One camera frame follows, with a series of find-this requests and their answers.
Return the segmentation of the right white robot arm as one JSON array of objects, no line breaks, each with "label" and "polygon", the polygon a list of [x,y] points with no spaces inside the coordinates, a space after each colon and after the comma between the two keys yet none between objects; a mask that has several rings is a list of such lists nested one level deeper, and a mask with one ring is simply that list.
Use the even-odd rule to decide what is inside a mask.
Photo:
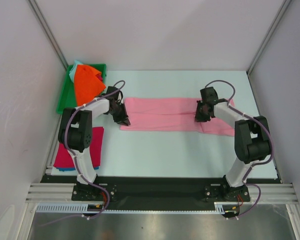
[{"label": "right white robot arm", "polygon": [[273,156],[274,149],[267,119],[251,117],[236,109],[230,100],[219,98],[213,87],[200,90],[201,100],[197,101],[195,121],[210,122],[217,118],[234,129],[234,151],[236,159],[224,176],[227,184],[220,188],[221,196],[232,201],[239,194],[238,187],[246,183],[254,166],[263,165],[267,156]]}]

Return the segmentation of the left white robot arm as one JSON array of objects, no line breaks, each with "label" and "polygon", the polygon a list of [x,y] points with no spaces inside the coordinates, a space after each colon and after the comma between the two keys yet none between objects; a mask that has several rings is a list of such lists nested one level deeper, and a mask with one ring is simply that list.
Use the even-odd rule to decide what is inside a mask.
[{"label": "left white robot arm", "polygon": [[84,184],[83,194],[90,200],[100,196],[101,188],[94,184],[97,173],[93,167],[90,145],[93,139],[93,120],[111,115],[121,126],[130,126],[121,88],[109,86],[106,93],[75,108],[65,108],[58,131],[58,141],[69,153],[77,171],[77,182]]}]

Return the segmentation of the pink t shirt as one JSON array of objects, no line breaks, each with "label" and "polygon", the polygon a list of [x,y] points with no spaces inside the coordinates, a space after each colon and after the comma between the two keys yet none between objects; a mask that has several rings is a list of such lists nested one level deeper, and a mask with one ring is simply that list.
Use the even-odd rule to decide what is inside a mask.
[{"label": "pink t shirt", "polygon": [[138,98],[124,100],[129,126],[122,131],[142,132],[198,132],[219,136],[235,135],[233,127],[219,118],[208,122],[196,122],[197,98]]}]

